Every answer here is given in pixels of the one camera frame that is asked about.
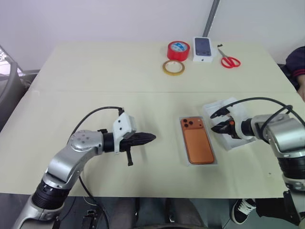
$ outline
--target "red scissors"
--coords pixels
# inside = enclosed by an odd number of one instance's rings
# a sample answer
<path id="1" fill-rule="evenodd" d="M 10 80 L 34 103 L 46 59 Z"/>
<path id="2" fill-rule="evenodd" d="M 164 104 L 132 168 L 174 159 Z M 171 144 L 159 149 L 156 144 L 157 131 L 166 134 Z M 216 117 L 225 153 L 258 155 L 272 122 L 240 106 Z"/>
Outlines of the red scissors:
<path id="1" fill-rule="evenodd" d="M 220 49 L 218 49 L 220 54 L 223 56 L 221 58 L 221 65 L 225 68 L 236 68 L 241 65 L 240 61 L 232 56 L 227 56 Z"/>

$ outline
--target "black sneaker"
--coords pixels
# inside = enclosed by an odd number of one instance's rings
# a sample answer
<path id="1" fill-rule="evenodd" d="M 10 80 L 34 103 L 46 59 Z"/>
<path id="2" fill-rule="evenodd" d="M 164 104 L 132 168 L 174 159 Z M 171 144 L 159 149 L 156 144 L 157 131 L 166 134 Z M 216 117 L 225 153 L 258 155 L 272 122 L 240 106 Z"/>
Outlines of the black sneaker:
<path id="1" fill-rule="evenodd" d="M 256 204 L 252 199 L 238 199 L 231 212 L 233 222 L 243 224 L 254 209 L 256 209 Z"/>

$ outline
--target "red tape roll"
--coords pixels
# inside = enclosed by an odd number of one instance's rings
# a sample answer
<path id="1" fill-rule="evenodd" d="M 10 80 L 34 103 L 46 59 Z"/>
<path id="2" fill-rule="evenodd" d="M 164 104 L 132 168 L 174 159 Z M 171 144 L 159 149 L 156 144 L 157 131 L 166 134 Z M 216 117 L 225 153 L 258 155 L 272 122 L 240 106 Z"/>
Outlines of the red tape roll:
<path id="1" fill-rule="evenodd" d="M 185 61 L 190 51 L 188 43 L 174 41 L 167 46 L 167 57 L 170 60 Z"/>

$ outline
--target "white wall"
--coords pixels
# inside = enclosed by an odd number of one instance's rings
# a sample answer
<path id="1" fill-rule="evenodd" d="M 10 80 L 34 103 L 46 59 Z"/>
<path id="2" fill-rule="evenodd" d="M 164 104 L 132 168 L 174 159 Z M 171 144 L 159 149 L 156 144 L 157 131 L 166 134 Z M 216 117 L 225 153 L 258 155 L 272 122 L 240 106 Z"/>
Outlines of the white wall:
<path id="1" fill-rule="evenodd" d="M 1 0 L 0 45 L 39 69 L 70 40 L 171 41 L 201 36 L 213 0 Z M 260 42 L 277 62 L 305 41 L 304 0 L 221 0 L 210 37 Z"/>
<path id="2" fill-rule="evenodd" d="M 209 36 L 261 43 L 277 63 L 305 45 L 305 0 L 221 0 Z"/>
<path id="3" fill-rule="evenodd" d="M 201 36 L 213 0 L 0 0 L 0 44 L 24 70 L 70 40 L 171 41 Z"/>

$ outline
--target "black cable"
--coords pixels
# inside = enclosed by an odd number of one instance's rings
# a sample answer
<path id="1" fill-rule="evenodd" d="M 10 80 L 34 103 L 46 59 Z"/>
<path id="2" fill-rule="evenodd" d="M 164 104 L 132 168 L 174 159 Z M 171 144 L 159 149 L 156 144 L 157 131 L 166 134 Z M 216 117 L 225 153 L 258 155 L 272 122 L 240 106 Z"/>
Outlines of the black cable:
<path id="1" fill-rule="evenodd" d="M 76 200 L 76 197 L 74 197 L 74 200 L 73 200 L 73 202 L 72 202 L 72 204 L 71 204 L 69 210 L 68 210 L 67 213 L 64 215 L 64 217 L 62 217 L 62 218 L 60 219 L 60 221 L 63 221 L 63 220 L 67 217 L 67 215 L 70 213 L 70 211 L 71 211 L 71 209 L 72 209 L 72 207 L 73 207 L 73 205 L 74 205 L 74 203 L 75 203 L 75 200 Z"/>
<path id="2" fill-rule="evenodd" d="M 265 141 L 266 143 L 269 144 L 269 142 L 265 139 L 264 137 L 264 129 L 266 128 L 267 124 L 272 120 L 274 119 L 279 113 L 281 113 L 283 110 L 287 109 L 288 113 L 290 113 L 292 111 L 292 106 L 291 105 L 285 105 L 283 106 L 281 109 L 279 109 L 277 112 L 275 112 L 273 115 L 271 115 L 262 125 L 260 131 L 259 131 L 259 135 L 260 135 L 260 138 Z"/>
<path id="3" fill-rule="evenodd" d="M 77 129 L 80 127 L 80 125 L 90 116 L 92 115 L 93 113 L 97 112 L 97 111 L 100 111 L 100 110 L 105 110 L 105 109 L 117 109 L 119 110 L 119 115 L 121 115 L 123 112 L 124 112 L 124 109 L 122 107 L 118 107 L 118 106 L 104 106 L 104 107 L 100 107 L 100 108 L 97 108 L 91 112 L 89 112 L 77 125 L 76 127 L 73 129 L 70 137 L 77 131 Z M 79 180 L 80 180 L 80 183 L 81 183 L 81 186 L 83 187 L 83 189 L 86 191 L 86 193 L 88 194 L 88 196 L 90 197 L 90 199 L 101 209 L 102 211 L 102 214 L 105 218 L 105 221 L 106 221 L 106 228 L 108 229 L 109 228 L 109 222 L 108 222 L 108 218 L 106 216 L 106 213 L 105 213 L 105 209 L 98 203 L 98 201 L 94 198 L 94 196 L 90 193 L 90 191 L 87 189 L 87 187 L 85 186 L 84 182 L 82 181 L 82 178 L 79 176 Z"/>
<path id="4" fill-rule="evenodd" d="M 106 228 L 109 229 L 109 221 L 108 218 L 106 216 L 106 212 L 104 210 L 104 208 L 102 208 L 102 206 L 99 204 L 99 202 L 94 198 L 94 196 L 90 193 L 90 191 L 87 189 L 87 187 L 85 186 L 84 182 L 82 181 L 82 178 L 79 176 L 78 177 L 81 183 L 81 186 L 84 188 L 84 190 L 86 191 L 86 193 L 88 194 L 88 196 L 90 197 L 90 199 L 99 207 L 99 209 L 102 211 L 102 214 L 105 218 L 106 221 Z"/>
<path id="5" fill-rule="evenodd" d="M 299 121 L 300 121 L 300 123 L 305 127 L 305 122 L 304 122 L 304 120 L 299 116 L 299 114 L 297 113 L 297 112 L 295 112 L 293 109 L 292 109 L 292 106 L 291 105 L 286 105 L 286 104 L 284 104 L 284 103 L 282 103 L 282 102 L 280 102 L 280 101 L 278 101 L 278 100 L 276 100 L 276 99 L 271 99 L 271 98 L 267 98 L 267 97 L 252 97 L 252 98 L 246 98 L 246 99 L 242 99 L 242 100 L 238 100 L 238 101 L 235 101 L 235 102 L 233 102 L 233 103 L 230 103 L 230 104 L 228 104 L 228 105 L 226 105 L 226 106 L 223 106 L 222 108 L 220 108 L 220 109 L 218 109 L 217 111 L 215 111 L 212 115 L 211 115 L 211 118 L 215 118 L 215 117 L 217 117 L 218 116 L 218 113 L 220 113 L 220 114 L 224 114 L 224 112 L 223 112 L 223 110 L 224 109 L 226 109 L 227 107 L 229 107 L 229 106 L 233 106 L 233 105 L 235 105 L 235 104 L 239 104 L 239 103 L 243 103 L 243 102 L 247 102 L 247 101 L 251 101 L 251 100 L 268 100 L 268 101 L 271 101 L 271 102 L 274 102 L 274 103 L 276 103 L 276 104 L 279 104 L 279 105 L 281 105 L 283 108 L 281 109 L 281 111 L 279 110 L 279 111 L 277 111 L 276 113 L 274 113 L 274 114 L 279 114 L 280 112 L 282 112 L 283 110 L 285 110 L 285 109 L 288 109 L 288 112 L 287 112 L 287 114 L 288 113 L 292 113 Z M 270 120 L 266 120 L 264 123 L 263 123 L 263 126 L 264 126 L 264 124 L 265 124 L 265 126 L 270 122 Z M 264 136 L 263 136 L 263 138 L 262 138 L 266 143 L 269 143 L 265 138 L 264 138 Z"/>
<path id="6" fill-rule="evenodd" d="M 70 137 L 77 131 L 77 129 L 80 127 L 80 125 L 90 116 L 92 115 L 93 113 L 97 112 L 97 111 L 100 111 L 100 110 L 105 110 L 105 109 L 117 109 L 119 110 L 119 115 L 121 115 L 121 113 L 124 112 L 123 108 L 121 107 L 118 107 L 118 106 L 104 106 L 104 107 L 100 107 L 100 108 L 97 108 L 93 111 L 91 111 L 90 113 L 88 113 L 77 125 L 76 127 L 74 128 L 74 130 L 72 131 Z"/>

